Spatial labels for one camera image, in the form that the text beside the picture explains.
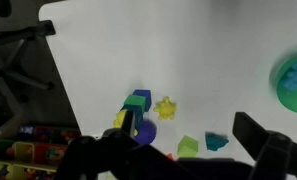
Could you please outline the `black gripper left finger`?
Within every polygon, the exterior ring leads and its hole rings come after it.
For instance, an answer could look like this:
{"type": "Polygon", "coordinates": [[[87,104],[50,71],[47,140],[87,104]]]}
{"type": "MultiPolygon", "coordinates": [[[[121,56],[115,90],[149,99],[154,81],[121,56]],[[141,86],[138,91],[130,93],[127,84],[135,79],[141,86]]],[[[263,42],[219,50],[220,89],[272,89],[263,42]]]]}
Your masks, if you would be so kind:
{"type": "Polygon", "coordinates": [[[133,139],[135,115],[127,111],[121,128],[108,129],[99,140],[73,140],[54,180],[97,180],[110,171],[118,180],[175,180],[191,173],[150,145],[133,139]]]}

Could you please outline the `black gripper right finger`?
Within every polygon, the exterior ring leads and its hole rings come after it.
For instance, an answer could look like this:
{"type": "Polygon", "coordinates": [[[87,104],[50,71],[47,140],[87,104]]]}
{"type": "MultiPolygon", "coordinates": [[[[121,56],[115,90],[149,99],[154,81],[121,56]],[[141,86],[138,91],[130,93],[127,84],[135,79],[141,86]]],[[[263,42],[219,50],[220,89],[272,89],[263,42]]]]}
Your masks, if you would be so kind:
{"type": "Polygon", "coordinates": [[[245,112],[236,112],[233,135],[255,161],[248,180],[297,178],[297,143],[288,136],[264,129],[245,112]]]}

